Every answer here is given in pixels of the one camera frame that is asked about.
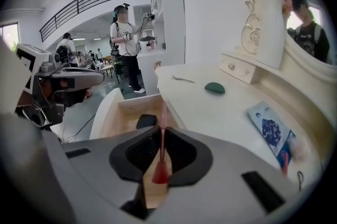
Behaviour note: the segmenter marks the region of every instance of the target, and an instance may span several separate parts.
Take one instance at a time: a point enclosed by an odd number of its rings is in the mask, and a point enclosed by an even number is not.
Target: robotic device
[[[0,160],[11,181],[58,223],[266,223],[297,193],[245,148],[169,127],[169,191],[149,213],[143,175],[160,147],[158,126],[71,144],[23,118],[1,116],[0,126]]]
[[[23,114],[41,128],[61,123],[66,107],[81,103],[86,89],[104,80],[101,72],[62,67],[58,54],[32,45],[19,44],[16,54],[32,72],[24,91],[32,96],[33,105],[25,106]],[[43,83],[50,85],[50,96],[44,95]]]

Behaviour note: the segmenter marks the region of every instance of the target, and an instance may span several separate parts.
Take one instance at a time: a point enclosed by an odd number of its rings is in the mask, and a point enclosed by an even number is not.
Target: pink object
[[[152,183],[155,184],[167,184],[169,173],[167,170],[167,165],[165,162],[165,147],[164,147],[164,140],[165,140],[165,129],[167,127],[167,109],[166,109],[166,102],[163,101],[162,106],[162,121],[161,121],[161,146],[160,146],[160,153],[159,153],[159,162],[156,165]]]
[[[287,176],[288,175],[288,161],[289,161],[288,153],[284,153],[282,158],[283,158],[282,172],[285,176]]]

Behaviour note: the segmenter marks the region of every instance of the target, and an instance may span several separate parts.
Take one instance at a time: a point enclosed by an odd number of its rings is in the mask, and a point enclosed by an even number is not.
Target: green sponge
[[[218,94],[225,94],[225,88],[219,83],[211,82],[205,86],[205,89]]]

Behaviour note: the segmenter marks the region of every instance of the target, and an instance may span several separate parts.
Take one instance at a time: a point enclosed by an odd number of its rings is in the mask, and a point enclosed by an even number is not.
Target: white cabinet
[[[162,66],[185,63],[184,0],[151,0],[151,9],[157,49],[142,50],[137,57],[147,95],[158,93],[155,62],[161,61]]]

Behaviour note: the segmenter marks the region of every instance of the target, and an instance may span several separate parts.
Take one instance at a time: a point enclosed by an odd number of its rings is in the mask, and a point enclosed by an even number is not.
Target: white vase
[[[285,26],[283,0],[263,0],[263,17],[256,60],[278,69],[281,63]]]

